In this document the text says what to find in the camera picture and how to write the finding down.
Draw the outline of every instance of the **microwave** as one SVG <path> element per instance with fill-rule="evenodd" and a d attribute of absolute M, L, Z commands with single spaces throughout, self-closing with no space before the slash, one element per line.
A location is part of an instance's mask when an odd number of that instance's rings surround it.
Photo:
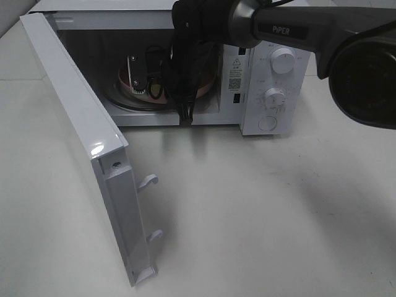
<path fill-rule="evenodd" d="M 98 181 L 132 286 L 155 273 L 120 126 L 178 126 L 159 67 L 173 34 L 174 0 L 41 0 L 21 17 Z M 297 0 L 293 6 L 307 6 Z M 216 45 L 202 72 L 192 125 L 239 125 L 244 136 L 289 133 L 310 53 L 263 41 Z M 135 85 L 143 82 L 139 90 Z"/>

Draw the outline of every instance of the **white knob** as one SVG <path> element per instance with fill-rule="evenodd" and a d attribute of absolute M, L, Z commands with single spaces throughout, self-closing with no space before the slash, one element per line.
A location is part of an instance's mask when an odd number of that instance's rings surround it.
<path fill-rule="evenodd" d="M 290 48 L 279 48 L 271 54 L 271 66 L 277 74 L 289 73 L 295 62 L 296 55 Z"/>
<path fill-rule="evenodd" d="M 280 88 L 270 88 L 264 94 L 264 105 L 266 107 L 276 107 L 285 104 L 286 95 Z"/>

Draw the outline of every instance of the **microwave door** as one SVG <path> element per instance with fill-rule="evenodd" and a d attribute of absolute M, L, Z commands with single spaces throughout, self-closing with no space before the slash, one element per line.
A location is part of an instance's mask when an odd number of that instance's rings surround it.
<path fill-rule="evenodd" d="M 115 125 L 78 67 L 69 56 L 43 14 L 22 16 L 44 78 L 56 92 L 64 114 L 72 124 L 87 160 L 92 165 L 114 231 L 130 283 L 155 273 L 140 215 L 137 193 L 156 176 L 136 186 L 132 165 L 126 154 L 128 143 Z"/>

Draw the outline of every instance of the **white table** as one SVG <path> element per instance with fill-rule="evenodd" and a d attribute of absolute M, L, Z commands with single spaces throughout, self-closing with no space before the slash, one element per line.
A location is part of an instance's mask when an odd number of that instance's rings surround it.
<path fill-rule="evenodd" d="M 123 129 L 137 179 L 160 178 L 147 232 L 165 231 L 158 275 L 131 288 L 21 24 L 0 53 L 0 296 L 396 295 L 396 132 L 348 119 L 327 81 L 306 77 L 289 136 Z"/>

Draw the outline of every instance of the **qr code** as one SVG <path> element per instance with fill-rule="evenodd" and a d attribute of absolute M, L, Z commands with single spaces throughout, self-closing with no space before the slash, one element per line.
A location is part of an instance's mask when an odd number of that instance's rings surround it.
<path fill-rule="evenodd" d="M 242 79 L 230 79 L 230 84 L 228 85 L 229 90 L 238 90 L 241 88 Z"/>

